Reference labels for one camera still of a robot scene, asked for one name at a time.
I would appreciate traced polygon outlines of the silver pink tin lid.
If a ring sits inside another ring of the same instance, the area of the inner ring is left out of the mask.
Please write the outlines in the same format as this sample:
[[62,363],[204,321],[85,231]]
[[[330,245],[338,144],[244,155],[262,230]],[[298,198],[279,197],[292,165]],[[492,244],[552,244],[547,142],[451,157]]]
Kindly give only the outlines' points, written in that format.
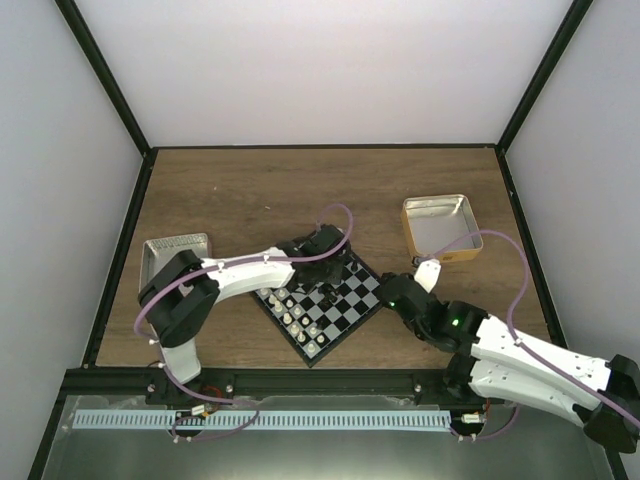
[[211,243],[206,233],[192,233],[150,239],[143,243],[139,278],[139,292],[169,263],[184,250],[192,250],[199,258],[209,257]]

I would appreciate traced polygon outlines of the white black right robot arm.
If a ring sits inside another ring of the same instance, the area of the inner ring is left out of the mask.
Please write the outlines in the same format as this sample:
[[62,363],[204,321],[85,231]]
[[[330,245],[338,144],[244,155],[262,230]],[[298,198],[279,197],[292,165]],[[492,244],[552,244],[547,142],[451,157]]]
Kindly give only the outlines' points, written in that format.
[[632,454],[639,445],[639,366],[572,352],[511,328],[462,301],[437,299],[419,274],[386,273],[381,303],[419,340],[448,352],[447,396],[501,399],[563,418],[606,449]]

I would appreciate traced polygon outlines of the pile of black chess pieces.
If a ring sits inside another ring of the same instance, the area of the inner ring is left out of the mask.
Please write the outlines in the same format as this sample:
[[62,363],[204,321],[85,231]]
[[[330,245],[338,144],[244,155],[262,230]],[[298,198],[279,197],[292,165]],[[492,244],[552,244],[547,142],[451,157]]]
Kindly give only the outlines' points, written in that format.
[[322,299],[319,305],[322,308],[329,308],[337,301],[337,290],[331,284],[324,284],[319,288],[319,293],[322,295]]

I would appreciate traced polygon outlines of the gold metal tin box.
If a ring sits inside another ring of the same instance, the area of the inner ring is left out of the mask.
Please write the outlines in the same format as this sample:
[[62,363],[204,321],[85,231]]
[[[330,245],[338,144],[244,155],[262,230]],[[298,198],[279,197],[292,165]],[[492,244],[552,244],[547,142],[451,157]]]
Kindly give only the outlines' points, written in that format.
[[469,199],[462,194],[407,198],[401,221],[415,266],[432,256],[444,263],[473,260],[484,247]]

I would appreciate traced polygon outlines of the black aluminium frame rail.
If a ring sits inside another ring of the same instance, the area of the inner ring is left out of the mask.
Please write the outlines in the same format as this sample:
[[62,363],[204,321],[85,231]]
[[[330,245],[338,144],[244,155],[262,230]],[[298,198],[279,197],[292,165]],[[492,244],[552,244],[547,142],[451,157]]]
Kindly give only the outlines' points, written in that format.
[[[186,384],[196,393],[219,391],[230,398],[271,396],[377,395],[412,398],[419,404],[480,404],[471,392],[452,394],[442,369],[230,369],[206,368]],[[60,392],[66,395],[145,395],[152,403],[184,403],[186,395],[159,368],[70,369]]]

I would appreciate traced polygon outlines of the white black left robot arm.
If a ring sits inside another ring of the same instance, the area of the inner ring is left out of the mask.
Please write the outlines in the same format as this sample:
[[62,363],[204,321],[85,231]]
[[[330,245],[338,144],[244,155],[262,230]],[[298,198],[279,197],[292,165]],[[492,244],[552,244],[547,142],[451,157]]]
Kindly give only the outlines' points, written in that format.
[[151,326],[148,339],[159,345],[170,393],[184,404],[203,395],[195,336],[214,305],[262,288],[326,280],[349,248],[351,231],[323,224],[307,236],[227,259],[200,258],[191,250],[174,255],[139,292],[134,323],[138,335],[143,321]]

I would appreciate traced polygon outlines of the black white chess board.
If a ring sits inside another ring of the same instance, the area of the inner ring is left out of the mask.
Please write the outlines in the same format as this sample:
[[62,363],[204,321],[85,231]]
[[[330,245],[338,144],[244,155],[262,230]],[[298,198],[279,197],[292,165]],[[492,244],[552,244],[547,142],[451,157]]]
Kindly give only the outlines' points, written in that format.
[[[357,272],[350,270],[353,260],[358,262]],[[341,283],[333,285],[337,290],[337,301],[329,308],[319,305],[322,285],[305,292],[299,284],[291,283],[287,287],[262,288],[251,293],[308,367],[315,366],[382,308],[377,297],[380,277],[354,252],[346,257]],[[276,307],[268,303],[273,297],[279,300]],[[293,317],[289,325],[283,323],[285,313]],[[317,346],[314,356],[306,352],[308,343]]]

